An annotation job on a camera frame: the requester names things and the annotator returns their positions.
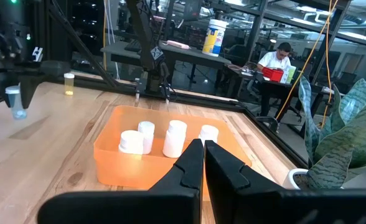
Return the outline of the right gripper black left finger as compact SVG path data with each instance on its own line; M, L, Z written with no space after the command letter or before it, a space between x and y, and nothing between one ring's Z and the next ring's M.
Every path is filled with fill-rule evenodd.
M204 147L193 140L149 190L67 192L48 199L38 223L200 223Z

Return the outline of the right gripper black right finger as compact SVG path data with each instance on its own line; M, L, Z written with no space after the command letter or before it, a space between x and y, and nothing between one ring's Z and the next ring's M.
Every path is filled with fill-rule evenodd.
M216 223L366 223L366 189L288 190L213 141L205 173Z

